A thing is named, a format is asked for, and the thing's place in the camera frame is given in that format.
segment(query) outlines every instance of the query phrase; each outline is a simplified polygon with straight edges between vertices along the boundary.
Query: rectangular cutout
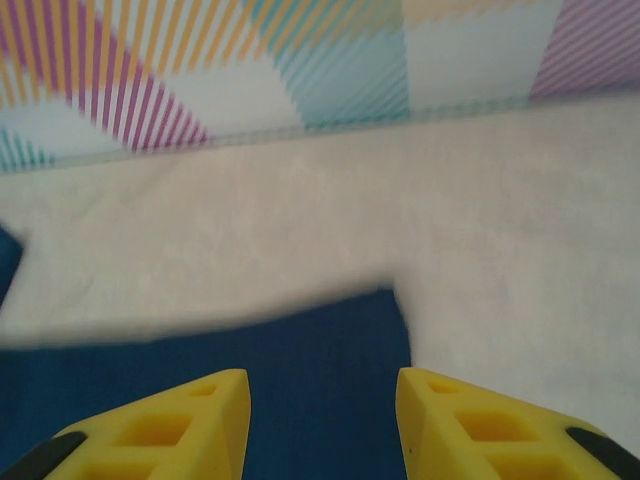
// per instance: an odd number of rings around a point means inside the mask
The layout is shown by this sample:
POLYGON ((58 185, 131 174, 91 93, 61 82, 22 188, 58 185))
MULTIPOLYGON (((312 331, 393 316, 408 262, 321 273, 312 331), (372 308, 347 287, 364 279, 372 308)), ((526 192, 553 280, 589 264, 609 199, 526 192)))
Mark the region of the rectangular cutout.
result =
POLYGON ((457 412, 456 418, 476 442, 528 442, 535 433, 521 419, 499 410, 457 412))
POLYGON ((149 464, 91 464, 77 480, 147 480, 155 465, 149 464))
POLYGON ((429 382, 429 388, 433 390, 435 393, 458 393, 458 389, 451 385, 447 385, 446 383, 441 382, 429 382))
POLYGON ((502 480, 578 480, 573 469, 552 455, 494 455, 488 460, 502 480))
POLYGON ((213 395, 216 391, 215 385, 201 385, 199 388, 193 390, 189 395, 192 397, 208 397, 209 395, 213 395))
POLYGON ((136 418, 115 445, 132 447, 171 447, 177 445, 191 424, 184 414, 144 415, 136 418))

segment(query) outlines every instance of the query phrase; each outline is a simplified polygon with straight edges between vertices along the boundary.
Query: teal stripe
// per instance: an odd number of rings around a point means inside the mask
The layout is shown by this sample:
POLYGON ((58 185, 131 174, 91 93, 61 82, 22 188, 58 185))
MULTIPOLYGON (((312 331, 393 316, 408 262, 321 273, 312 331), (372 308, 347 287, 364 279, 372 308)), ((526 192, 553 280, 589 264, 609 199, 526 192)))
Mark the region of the teal stripe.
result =
POLYGON ((313 25, 311 26, 311 28, 307 31, 306 35, 304 36, 304 38, 302 39, 302 41, 300 42, 300 45, 298 45, 298 48, 296 48, 293 52, 287 54, 286 56, 283 57, 283 55, 280 55, 279 58, 276 59, 276 66, 277 68, 280 69, 280 71, 283 73, 283 75, 285 74, 285 72, 287 72, 287 70, 289 70, 289 67, 292 63, 294 63, 295 59, 297 58, 297 56, 304 50, 306 52, 306 50, 308 50, 308 48, 305 48, 308 46, 309 40, 311 38, 313 38, 313 35, 315 35, 316 31, 318 30, 318 27, 320 25, 322 25, 322 22, 324 22, 324 19, 327 18, 327 15, 329 15, 329 12, 331 11, 331 5, 328 5, 321 13, 320 15, 318 15, 318 17, 316 18, 315 22, 313 23, 313 25), (282 58, 285 58, 285 63, 281 65, 280 60, 282 60, 282 58))
MULTIPOLYGON (((345 32, 349 32, 349 29, 369 9, 369 4, 371 3, 371 1, 372 0, 368 0, 367 4, 364 5, 361 9, 359 9, 358 12, 353 17, 351 17, 351 20, 349 20, 349 23, 347 23, 345 25, 345 28, 344 28, 345 32)), ((346 14, 346 12, 347 12, 346 9, 342 10, 340 12, 340 15, 338 15, 338 18, 336 18, 336 21, 339 21, 340 19, 342 19, 342 17, 346 14)), ((324 42, 323 46, 326 46, 326 41, 327 41, 328 37, 331 35, 331 33, 333 33, 333 31, 335 30, 335 27, 336 27, 336 22, 334 21, 330 25, 330 27, 327 29, 327 31, 323 34, 322 42, 320 42, 319 45, 322 45, 323 42, 324 42)), ((331 53, 334 53, 335 51, 339 50, 339 45, 340 45, 340 42, 336 42, 336 44, 331 49, 322 48, 322 49, 316 49, 316 50, 311 51, 311 52, 309 52, 308 51, 309 49, 307 48, 307 49, 305 49, 305 53, 307 53, 308 55, 306 57, 302 58, 301 61, 299 61, 298 54, 302 51, 302 47, 306 46, 305 43, 302 43, 300 45, 300 47, 298 47, 298 49, 295 52, 293 52, 291 54, 287 54, 283 64, 281 64, 282 62, 279 61, 279 60, 281 60, 281 58, 278 58, 278 59, 276 59, 275 65, 282 72, 283 78, 286 78, 288 82, 293 82, 295 77, 300 72, 300 70, 303 70, 305 66, 308 66, 308 65, 312 64, 312 62, 311 62, 312 59, 313 59, 313 62, 318 62, 318 63, 320 62, 320 60, 322 60, 322 58, 315 59, 314 57, 316 57, 318 55, 326 56, 327 55, 327 51, 329 51, 331 53), (294 71, 290 71, 291 68, 292 68, 292 65, 294 65, 295 61, 298 61, 298 63, 300 63, 300 65, 298 65, 298 67, 294 71)))
MULTIPOLYGON (((252 17, 253 20, 255 21, 256 16, 259 14, 259 12, 262 10, 262 5, 264 4, 265 0, 259 0, 255 6, 255 8, 253 9, 252 12, 252 17)), ((271 10, 269 10, 269 12, 267 13, 267 17, 264 19, 264 23, 262 25, 260 25, 260 30, 262 32, 262 34, 264 34, 267 29, 269 28, 269 26, 271 25, 271 22, 273 21, 273 17, 275 16, 276 12, 280 9, 280 5, 281 5, 281 1, 280 2, 273 2, 273 5, 271 5, 271 10)))
POLYGON ((27 152, 29 153, 29 165, 33 168, 36 166, 36 154, 33 151, 33 144, 27 142, 27 152))
POLYGON ((27 168, 27 162, 26 162, 26 157, 24 155, 24 150, 22 149, 22 142, 20 141, 20 137, 18 137, 17 135, 13 137, 13 143, 16 146, 16 149, 18 150, 18 158, 20 159, 20 166, 23 169, 27 168))
MULTIPOLYGON (((393 5, 393 1, 395 0, 389 0, 391 8, 394 8, 394 7, 397 8, 397 6, 393 5)), ((362 8, 360 8, 358 10, 358 13, 356 13, 353 17, 351 17, 351 19, 349 20, 349 23, 345 25, 345 28, 344 28, 344 31, 347 32, 346 35, 350 34, 349 33, 350 30, 353 27, 355 27, 358 24, 358 22, 361 20, 361 17, 368 12, 368 10, 371 8, 372 2, 373 0, 368 0, 367 4, 364 5, 362 8)), ((378 11, 377 11, 377 14, 373 17, 373 19, 377 19, 383 13, 387 13, 388 15, 392 14, 391 12, 388 12, 389 5, 384 7, 380 7, 380 5, 377 5, 377 7, 378 7, 378 11)), ((289 71, 291 69, 292 62, 288 62, 286 65, 282 66, 280 70, 282 71, 283 79, 285 79, 285 81, 287 81, 288 84, 290 85, 290 88, 293 89, 295 88, 296 83, 300 83, 300 80, 298 77, 301 75, 302 72, 305 72, 305 75, 302 77, 305 82, 308 80, 310 76, 312 78, 321 78, 322 74, 326 72, 334 71, 331 69, 333 64, 339 61, 340 62, 344 61, 345 55, 355 56, 354 54, 357 54, 358 52, 360 52, 361 48, 365 48, 370 41, 371 41, 370 36, 366 34, 360 34, 360 37, 357 38, 356 40, 346 39, 343 36, 332 46, 325 44, 324 46, 326 48, 316 48, 313 52, 310 52, 309 56, 306 58, 303 58, 302 61, 299 62, 301 64, 293 71, 289 71), (317 65, 320 63, 325 63, 325 65, 323 65, 324 71, 316 71, 317 65)))
POLYGON ((7 130, 2 130, 2 141, 4 142, 4 146, 7 149, 7 154, 9 155, 9 167, 12 170, 16 168, 16 160, 13 155, 13 149, 11 148, 11 144, 9 143, 9 135, 7 135, 7 130))
POLYGON ((7 159, 4 157, 4 153, 2 150, 0 150, 0 166, 2 167, 2 170, 5 172, 9 170, 9 166, 7 165, 7 159))
POLYGON ((318 4, 318 1, 319 0, 313 0, 313 2, 311 2, 309 7, 307 8, 307 11, 304 12, 304 14, 298 20, 298 23, 295 25, 295 27, 291 31, 291 34, 287 38, 287 41, 282 46, 280 55, 278 55, 276 57, 276 59, 275 59, 275 64, 276 65, 278 65, 280 63, 280 60, 282 59, 283 56, 288 55, 287 51, 289 50, 289 46, 291 45, 291 42, 293 41, 294 38, 296 38, 298 36, 298 33, 300 32, 300 29, 302 28, 302 26, 307 21, 307 18, 309 18, 309 15, 311 14, 311 12, 314 11, 314 9, 316 8, 316 5, 318 4))
POLYGON ((282 32, 284 31, 284 27, 289 23, 289 20, 291 20, 291 16, 294 14, 297 8, 298 8, 297 2, 291 2, 291 5, 289 6, 286 13, 282 17, 282 21, 280 22, 280 25, 276 29, 275 34, 273 35, 273 37, 271 37, 271 40, 269 40, 269 43, 267 44, 267 50, 269 52, 273 51, 273 48, 276 46, 276 43, 278 42, 278 40, 282 38, 282 35, 283 35, 282 32))

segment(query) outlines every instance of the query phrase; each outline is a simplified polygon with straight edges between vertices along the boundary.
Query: pink stripe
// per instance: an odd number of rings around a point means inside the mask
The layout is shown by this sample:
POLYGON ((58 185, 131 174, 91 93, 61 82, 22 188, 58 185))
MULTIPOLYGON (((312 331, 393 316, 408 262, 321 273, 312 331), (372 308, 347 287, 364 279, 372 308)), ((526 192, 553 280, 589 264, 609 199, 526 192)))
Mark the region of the pink stripe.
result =
POLYGON ((78 108, 84 113, 86 101, 86 78, 87 68, 87 9, 82 2, 78 2, 78 108))
POLYGON ((138 148, 138 142, 140 141, 140 132, 142 132, 142 126, 147 116, 147 106, 149 105, 149 97, 151 96, 151 90, 153 89, 153 79, 147 77, 147 84, 144 87, 144 95, 142 96, 142 105, 140 106, 140 115, 138 116, 138 124, 136 125, 136 133, 133 136, 133 149, 138 148))
POLYGON ((640 2, 565 0, 531 96, 606 86, 618 82, 625 68, 631 76, 630 64, 638 59, 636 45, 640 2))
MULTIPOLYGON (((631 38, 623 39, 624 43, 619 43, 617 45, 620 48, 620 52, 615 55, 609 56, 597 56, 591 55, 584 60, 576 59, 573 64, 567 65, 566 69, 563 70, 561 75, 557 75, 555 77, 551 77, 547 79, 542 85, 540 85, 540 89, 549 88, 550 85, 554 85, 560 83, 570 84, 571 82, 576 81, 576 79, 584 79, 587 75, 591 74, 591 71, 594 69, 612 69, 616 68, 618 64, 622 63, 623 66, 626 64, 626 61, 629 58, 634 58, 635 53, 632 49, 635 45, 640 45, 640 36, 630 36, 631 38)), ((610 50, 610 45, 604 45, 600 48, 600 50, 610 50)))
MULTIPOLYGON (((640 53, 640 48, 636 49, 636 54, 640 53)), ((599 83, 604 81, 606 78, 608 78, 609 75, 611 75, 611 79, 612 81, 624 81, 624 82, 629 82, 631 84, 633 84, 633 82, 640 80, 640 78, 635 78, 633 76, 634 70, 636 70, 640 72, 640 58, 636 57, 636 64, 631 65, 631 69, 629 68, 629 65, 624 65, 619 67, 619 71, 620 71, 620 75, 618 77, 614 77, 614 74, 616 73, 615 71, 610 71, 610 70, 601 70, 600 72, 594 72, 594 78, 593 78, 593 82, 594 83, 599 83)))
POLYGON ((33 48, 33 57, 36 62, 36 72, 40 80, 44 80, 42 69, 42 56, 40 55, 40 44, 38 43, 38 30, 36 27, 36 17, 33 11, 33 0, 25 1, 27 11, 27 25, 29 26, 29 36, 31 37, 31 46, 33 48))
POLYGON ((173 124, 169 129, 169 134, 167 135, 167 143, 165 147, 171 146, 171 140, 173 140, 173 135, 176 131, 176 127, 178 126, 178 122, 180 121, 180 117, 182 117, 182 105, 178 105, 178 112, 176 113, 176 118, 173 119, 173 124))
POLYGON ((598 15, 602 12, 602 11, 606 11, 608 10, 610 7, 606 2, 602 2, 601 4, 599 4, 598 6, 600 7, 599 10, 591 11, 591 6, 587 5, 587 3, 585 2, 584 4, 580 4, 580 6, 584 6, 585 8, 583 8, 581 10, 580 13, 583 13, 585 10, 590 10, 587 13, 588 17, 586 18, 580 18, 580 19, 571 19, 571 23, 566 22, 566 23, 562 23, 562 24, 556 24, 555 26, 555 33, 552 35, 551 37, 551 41, 549 42, 549 47, 547 48, 547 52, 546 55, 554 55, 556 52, 556 50, 562 50, 563 47, 570 42, 571 39, 573 39, 576 35, 580 35, 580 38, 583 38, 585 31, 590 31, 591 30, 591 26, 593 24, 599 25, 602 18, 599 17, 598 15))
POLYGON ((93 25, 93 86, 91 88, 91 121, 98 121, 98 99, 100 98, 100 54, 102 52, 102 25, 93 25))
POLYGON ((564 68, 563 62, 566 62, 567 60, 571 60, 571 61, 575 61, 576 59, 579 60, 579 59, 582 59, 583 56, 586 54, 590 54, 590 56, 595 56, 596 53, 593 51, 594 46, 597 47, 598 45, 604 45, 605 47, 610 48, 611 45, 608 45, 607 42, 611 37, 622 35, 624 33, 624 30, 621 31, 622 27, 626 29, 627 26, 632 28, 637 25, 637 22, 636 20, 634 20, 633 17, 631 17, 631 20, 629 22, 625 22, 625 19, 628 19, 628 18, 629 16, 624 15, 624 12, 623 14, 620 15, 620 18, 618 17, 609 18, 607 23, 603 23, 598 30, 590 31, 589 33, 586 33, 584 38, 580 39, 580 42, 576 40, 575 42, 572 42, 570 45, 565 46, 566 49, 563 51, 562 56, 557 55, 551 59, 555 67, 546 71, 545 76, 552 75, 558 69, 564 68))
POLYGON ((4 34, 4 27, 2 26, 2 22, 0 22, 0 49, 2 49, 2 51, 7 55, 9 54, 9 44, 7 44, 7 37, 4 34))
POLYGON ((167 126, 167 122, 169 120, 169 115, 171 113, 171 109, 173 108, 173 94, 169 95, 169 101, 164 109, 164 115, 162 116, 162 120, 160 122, 160 128, 158 129, 158 135, 156 136, 156 141, 153 144, 153 148, 158 148, 160 146, 160 142, 162 141, 162 135, 164 134, 164 129, 167 126))
POLYGON ((189 141, 187 142, 189 145, 193 145, 196 141, 196 135, 200 132, 200 125, 198 125, 196 123, 196 125, 193 127, 193 132, 191 133, 191 136, 189 137, 189 141))
POLYGON ((9 17, 11 18, 11 26, 13 28, 13 38, 16 41, 16 47, 18 49, 18 60, 22 66, 27 66, 27 56, 24 51, 24 43, 22 41, 22 31, 20 29, 20 21, 18 20, 18 11, 16 10, 16 3, 14 0, 8 0, 9 17))
MULTIPOLYGON (((116 63, 116 47, 117 42, 113 35, 109 36, 109 60, 107 62, 107 83, 104 86, 104 109, 102 111, 102 128, 109 128, 109 112, 111 111, 111 92, 113 91, 113 70, 116 63)), ((127 76, 127 72, 123 70, 123 76, 127 76)))
POLYGON ((51 1, 42 0, 42 6, 44 7, 44 30, 47 37, 47 52, 49 53, 49 70, 51 74, 51 86, 54 92, 58 92, 58 74, 57 74, 57 62, 56 49, 54 45, 53 24, 51 23, 51 1))
POLYGON ((131 96, 129 97, 129 105, 128 105, 129 111, 127 112, 127 121, 124 125, 124 137, 122 138, 122 141, 124 142, 125 145, 129 143, 129 134, 131 133, 131 122, 133 120, 133 113, 135 112, 136 102, 138 100, 138 90, 140 89, 140 77, 142 77, 142 66, 137 65, 136 74, 133 78, 133 89, 131 90, 131 96))
POLYGON ((144 142, 142 144, 142 148, 149 147, 151 133, 153 132, 153 127, 156 124, 156 118, 158 116, 158 110, 160 109, 160 104, 162 103, 163 96, 164 96, 164 86, 160 84, 160 86, 158 87, 158 94, 156 95, 156 101, 153 105, 153 111, 151 112, 151 119, 149 120, 149 126, 147 127, 147 134, 144 136, 144 142))
POLYGON ((62 17, 62 51, 64 55, 64 89, 67 103, 71 103, 73 91, 71 86, 71 27, 69 26, 69 3, 60 2, 60 16, 62 17))
MULTIPOLYGON (((624 21, 624 12, 620 15, 620 17, 622 17, 622 21, 624 21)), ((566 61, 567 59, 575 59, 574 52, 578 49, 584 48, 585 45, 591 46, 594 42, 600 42, 603 31, 613 31, 613 35, 615 35, 618 31, 618 24, 621 21, 620 17, 609 17, 605 21, 600 22, 598 28, 596 29, 585 26, 583 29, 581 29, 577 38, 575 38, 573 41, 567 43, 558 43, 559 48, 562 49, 562 51, 557 52, 554 55, 549 55, 549 60, 556 66, 555 69, 561 67, 562 62, 566 61)))
POLYGON ((120 120, 122 119, 122 105, 127 91, 127 77, 129 76, 129 62, 131 55, 125 51, 122 58, 122 73, 120 74, 120 85, 118 85, 118 99, 116 100, 116 114, 113 118, 113 136, 118 138, 120 133, 120 120))
POLYGON ((545 75, 541 75, 539 82, 537 82, 538 88, 544 88, 545 85, 557 79, 558 76, 568 77, 575 70, 584 66, 606 61, 614 55, 624 53, 627 43, 633 45, 635 42, 640 42, 640 26, 634 24, 631 27, 634 28, 633 31, 629 33, 627 29, 627 31, 619 32, 620 37, 612 39, 612 41, 594 42, 595 45, 585 45, 582 50, 575 51, 574 55, 568 58, 565 63, 558 63, 555 69, 550 69, 550 71, 545 72, 545 75))
POLYGON ((610 83, 614 83, 618 80, 616 76, 619 72, 622 75, 628 75, 629 72, 629 60, 638 60, 640 54, 640 46, 637 46, 634 50, 624 54, 622 57, 617 57, 609 62, 593 65, 593 68, 585 73, 578 72, 569 79, 559 83, 555 86, 555 90, 562 85, 569 86, 569 88, 576 88, 576 86, 584 85, 587 87, 606 86, 610 83))
POLYGON ((189 128, 189 125, 191 125, 191 114, 187 114, 187 118, 184 122, 184 127, 182 127, 182 132, 180 132, 180 136, 178 137, 178 140, 176 141, 176 145, 181 146, 182 145, 182 139, 184 138, 185 133, 187 133, 187 128, 189 128))
POLYGON ((575 52, 571 59, 572 61, 558 64, 557 68, 542 75, 539 81, 536 82, 535 90, 544 90, 558 81, 569 82, 576 75, 576 72, 577 74, 584 74, 586 70, 593 68, 594 64, 607 64, 607 62, 615 60, 619 55, 626 54, 629 47, 640 43, 640 26, 632 21, 630 27, 634 28, 630 33, 628 31, 629 28, 626 31, 617 32, 620 34, 620 38, 611 39, 610 42, 608 40, 604 41, 602 44, 596 45, 596 48, 593 48, 593 45, 585 45, 583 50, 575 52))

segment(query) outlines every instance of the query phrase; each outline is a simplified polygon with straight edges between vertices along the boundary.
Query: yellow stripe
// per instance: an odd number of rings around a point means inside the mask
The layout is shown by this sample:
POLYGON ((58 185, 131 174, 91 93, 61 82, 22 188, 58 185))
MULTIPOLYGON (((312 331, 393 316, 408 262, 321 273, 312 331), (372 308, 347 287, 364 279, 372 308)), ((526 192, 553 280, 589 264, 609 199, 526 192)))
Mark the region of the yellow stripe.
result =
POLYGON ((231 57, 231 53, 233 52, 233 48, 235 47, 236 42, 238 41, 238 37, 240 37, 242 30, 244 30, 244 26, 246 25, 247 20, 249 20, 249 16, 251 15, 251 12, 253 11, 253 8, 255 7, 255 5, 256 5, 256 0, 248 0, 247 3, 245 4, 244 9, 242 10, 242 15, 240 15, 240 18, 238 19, 238 23, 236 24, 236 28, 233 30, 233 33, 229 38, 229 42, 227 43, 227 46, 222 52, 223 65, 226 65, 226 63, 229 61, 229 57, 231 57))
POLYGON ((361 13, 361 17, 369 15, 373 8, 371 5, 375 4, 376 1, 377 0, 359 0, 358 8, 352 8, 347 12, 336 28, 333 29, 329 38, 329 44, 335 45, 335 43, 346 34, 346 32, 358 24, 359 18, 356 17, 357 13, 361 13))
POLYGON ((142 32, 144 31, 144 17, 147 14, 149 0, 140 0, 138 14, 136 17, 136 30, 133 34, 133 46, 131 47, 131 62, 129 62, 129 79, 133 80, 136 75, 138 65, 138 55, 140 55, 140 43, 142 42, 142 32))
POLYGON ((124 49, 127 42, 127 27, 129 25, 129 10, 131 2, 125 0, 120 4, 120 22, 118 29, 118 43, 116 47, 116 64, 113 69, 113 78, 120 78, 122 74, 122 62, 124 61, 124 49))
POLYGON ((269 15, 269 12, 271 11, 272 6, 273 6, 273 0, 265 0, 265 2, 262 4, 260 13, 258 13, 258 16, 256 17, 255 21, 252 22, 253 26, 251 27, 251 31, 249 32, 249 35, 247 35, 247 38, 245 38, 244 43, 240 48, 240 54, 238 55, 238 60, 244 60, 244 58, 247 56, 247 52, 249 51, 249 48, 251 48, 251 44, 253 43, 253 40, 256 38, 256 35, 258 35, 258 32, 260 31, 260 27, 266 21, 267 15, 269 15))
POLYGON ((111 44, 111 17, 113 15, 113 0, 103 0, 102 12, 102 45, 100 50, 100 85, 107 83, 107 67, 109 66, 109 46, 111 44))
POLYGON ((0 18, 2 19, 2 23, 4 25, 4 32, 7 43, 9 44, 9 57, 11 57, 11 61, 13 63, 14 71, 16 74, 16 82, 18 84, 20 101, 22 103, 27 103, 27 90, 24 86, 22 68, 20 66, 20 59, 18 58, 18 47, 16 46, 13 28, 11 27, 11 22, 9 21, 9 9, 7 8, 7 2, 5 1, 0 1, 0 18))
POLYGON ((202 51, 202 47, 204 46, 204 41, 207 38, 207 34, 209 33, 209 29, 211 28, 213 19, 216 16, 218 5, 220 5, 220 0, 212 0, 209 4, 209 8, 207 9, 207 13, 202 24, 202 28, 200 29, 200 34, 198 35, 195 46, 193 47, 193 52, 191 52, 191 58, 189 59, 189 70, 193 70, 194 68, 196 68, 198 57, 200 56, 200 52, 202 51))
POLYGON ((370 38, 383 31, 385 26, 393 28, 397 23, 398 16, 402 15, 402 10, 398 8, 398 5, 394 5, 392 2, 387 2, 386 10, 387 11, 378 16, 377 19, 374 19, 374 21, 369 23, 368 27, 370 38))
POLYGON ((38 34, 38 47, 40 49, 40 59, 42 60, 42 76, 44 77, 44 86, 47 91, 47 98, 52 98, 53 83, 51 82, 49 54, 47 53, 47 32, 44 27, 44 9, 42 8, 42 2, 32 2, 32 5, 36 17, 36 33, 38 34))
POLYGON ((307 20, 302 25, 302 28, 298 30, 298 34, 293 39, 294 50, 297 50, 298 48, 300 48, 300 46, 302 45, 302 42, 307 36, 307 33, 309 33, 309 30, 311 30, 313 25, 315 25, 315 23, 318 21, 318 18, 320 17, 322 12, 327 8, 328 5, 329 5, 328 0, 321 0, 316 4, 316 7, 313 9, 311 14, 309 14, 309 16, 307 17, 307 20))
POLYGON ((20 31, 22 33, 22 44, 24 45, 25 56, 27 57, 27 67, 31 76, 31 90, 33 91, 33 99, 37 102, 40 100, 40 88, 38 85, 38 72, 36 71, 36 62, 33 58, 33 47, 31 46, 31 36, 29 35, 29 25, 27 24, 27 12, 24 2, 15 2, 18 13, 18 22, 20 23, 20 31))
POLYGON ((310 5, 311 0, 302 0, 300 5, 296 8, 296 11, 289 17, 287 25, 282 29, 282 33, 278 36, 278 41, 273 47, 274 55, 276 57, 282 53, 282 49, 288 44, 287 40, 292 35, 293 30, 296 28, 300 19, 304 15, 304 12, 307 11, 310 5))
MULTIPOLYGON (((329 27, 333 24, 333 22, 335 21, 336 17, 338 16, 338 14, 344 8, 345 8, 344 5, 339 3, 339 2, 335 2, 331 6, 331 11, 327 14, 326 17, 324 17, 324 20, 322 21, 322 23, 318 27, 318 30, 316 30, 316 33, 314 33, 314 35, 313 35, 313 39, 311 40, 311 45, 313 47, 317 47, 318 46, 318 44, 320 43, 320 41, 324 37, 324 35, 327 32, 327 30, 329 29, 329 27)), ((347 12, 344 14, 344 16, 341 18, 340 21, 343 22, 347 17, 355 15, 355 13, 360 8, 361 7, 357 7, 355 4, 351 5, 351 8, 349 10, 347 10, 347 12)))
POLYGON ((227 4, 227 8, 224 11, 224 15, 222 17, 222 21, 218 26, 215 37, 213 37, 213 42, 211 42, 211 46, 209 47, 209 51, 207 52, 207 56, 205 57, 205 65, 208 67, 211 65, 213 61, 213 57, 218 51, 218 47, 220 46, 220 42, 222 42, 222 37, 224 33, 227 31, 229 27, 229 23, 231 21, 231 17, 233 16, 233 12, 238 6, 238 0, 229 0, 227 4))
POLYGON ((60 0, 51 0, 51 23, 53 23, 53 44, 56 51, 58 90, 64 91, 64 45, 62 44, 62 15, 60 0))
POLYGON ((7 73, 7 67, 4 61, 4 52, 0 49, 0 78, 4 84, 4 92, 7 95, 7 101, 10 107, 16 106, 16 98, 13 95, 13 88, 11 87, 11 81, 9 80, 9 74, 7 73))
POLYGON ((162 25, 162 17, 167 0, 158 0, 156 4, 156 12, 153 14, 153 24, 151 25, 151 37, 149 38, 149 48, 147 48, 147 56, 144 60, 144 71, 150 73, 153 69, 153 54, 156 52, 156 44, 158 43, 158 34, 162 25))
POLYGON ((87 18, 85 25, 85 42, 87 44, 84 52, 84 85, 85 91, 91 91, 93 85, 93 30, 96 20, 96 0, 87 0, 87 18))
POLYGON ((171 20, 169 20, 169 28, 167 30, 167 36, 164 39, 164 48, 162 50, 162 57, 158 64, 158 74, 162 75, 167 62, 169 61, 169 53, 171 53, 171 45, 173 44, 173 37, 176 35, 176 29, 178 28, 178 21, 180 20, 180 12, 184 6, 184 0, 176 0, 171 12, 171 20))
POLYGON ((282 1, 280 3, 280 7, 276 11, 276 13, 273 15, 273 19, 271 20, 271 24, 269 25, 269 28, 267 28, 267 31, 264 33, 264 35, 260 39, 258 48, 256 48, 256 53, 254 55, 254 58, 256 60, 259 59, 264 54, 264 51, 266 50, 267 45, 269 45, 269 42, 271 42, 273 35, 276 33, 276 30, 280 26, 280 23, 282 23, 282 19, 284 18, 284 16, 286 15, 286 13, 289 11, 290 8, 291 8, 291 0, 282 1))
MULTIPOLYGON (((367 9, 367 11, 356 20, 353 27, 345 32, 345 36, 348 36, 349 41, 354 41, 358 38, 358 35, 371 24, 372 18, 375 20, 374 15, 380 13, 380 8, 386 9, 386 5, 393 5, 391 2, 387 2, 387 0, 373 0, 372 3, 373 4, 367 9)), ((335 37, 332 40, 333 43, 335 43, 338 41, 338 37, 335 37)))
POLYGON ((189 12, 189 17, 187 18, 187 24, 185 25, 184 31, 182 32, 182 39, 180 40, 180 46, 178 47, 176 60, 173 63, 173 73, 178 73, 180 71, 182 59, 184 58, 184 54, 187 51, 187 45, 189 44, 189 39, 191 38, 193 26, 196 23, 196 17, 198 16, 200 5, 202 5, 202 0, 193 0, 191 11, 189 12))
POLYGON ((80 88, 80 68, 78 48, 78 2, 69 2, 69 42, 71 43, 71 90, 77 92, 80 88))

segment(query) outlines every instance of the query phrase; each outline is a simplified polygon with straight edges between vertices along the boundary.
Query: white fabric surface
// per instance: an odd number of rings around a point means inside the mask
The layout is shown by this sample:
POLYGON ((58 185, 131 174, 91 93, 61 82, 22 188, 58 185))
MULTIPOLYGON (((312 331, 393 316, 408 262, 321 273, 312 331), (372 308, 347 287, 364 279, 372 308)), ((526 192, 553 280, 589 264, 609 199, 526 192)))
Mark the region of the white fabric surface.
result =
POLYGON ((640 454, 639 212, 637 96, 5 176, 27 251, 0 338, 229 326, 392 279, 416 365, 640 454))

